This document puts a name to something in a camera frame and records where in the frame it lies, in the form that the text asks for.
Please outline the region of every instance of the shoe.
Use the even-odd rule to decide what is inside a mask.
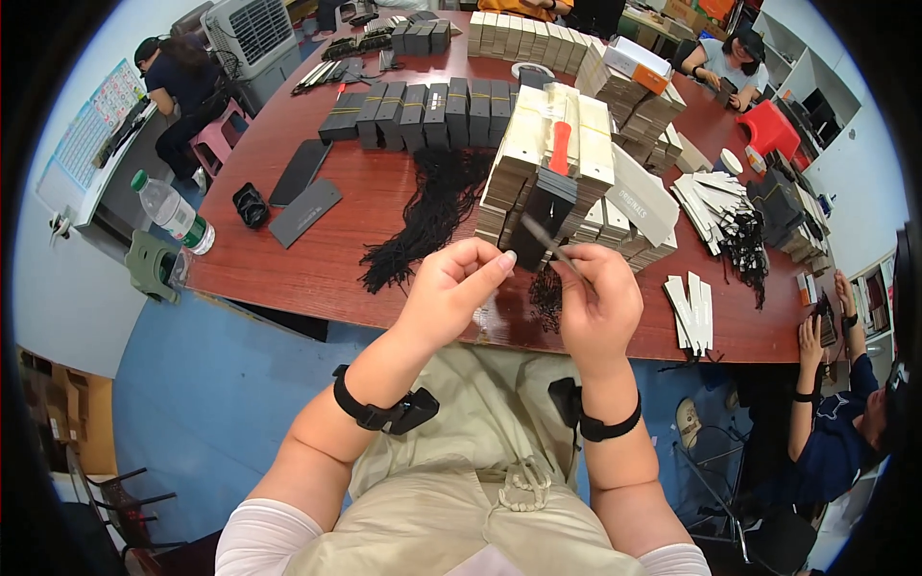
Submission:
[[[198,195],[204,196],[208,192],[208,180],[205,177],[205,169],[201,166],[192,173],[192,180],[198,184]]]
[[[686,450],[694,448],[695,444],[698,443],[698,430],[702,426],[691,398],[685,398],[679,402],[679,408],[676,409],[676,425],[679,427],[682,446]]]

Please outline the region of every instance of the black pants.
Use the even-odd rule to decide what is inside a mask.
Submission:
[[[157,138],[154,148],[157,156],[170,166],[178,180],[188,180],[198,169],[199,164],[192,156],[189,140],[201,132],[211,121],[220,117],[226,106],[216,106],[212,110],[196,110],[174,122]]]
[[[732,374],[737,383],[739,405],[749,408],[752,420],[740,482],[740,492],[745,493],[777,474],[782,466],[790,462],[787,441],[791,431],[791,403],[797,390],[800,366],[740,366],[732,369]],[[816,386],[820,385],[820,374],[817,370]]]
[[[349,0],[320,0],[317,5],[317,28],[324,32],[337,31],[337,6]]]

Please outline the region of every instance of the green plastic object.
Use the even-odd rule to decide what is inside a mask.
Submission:
[[[177,246],[143,230],[135,230],[131,233],[131,249],[124,257],[131,285],[156,302],[167,300],[179,304],[179,293],[166,283],[178,256]]]
[[[148,173],[146,170],[138,170],[135,177],[131,179],[131,187],[135,189],[135,192],[141,192],[141,188],[144,188],[144,184],[148,183]]]

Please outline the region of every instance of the green bottle cap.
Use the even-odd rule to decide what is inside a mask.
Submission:
[[[144,170],[138,170],[135,177],[131,179],[131,187],[135,189],[135,192],[141,192],[141,188],[144,188],[146,183],[148,183],[148,173]]]

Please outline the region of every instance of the plastic water bottle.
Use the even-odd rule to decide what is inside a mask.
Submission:
[[[204,254],[215,241],[215,229],[197,215],[185,198],[164,181],[138,170],[131,187],[141,196],[141,205],[154,222],[195,254]]]

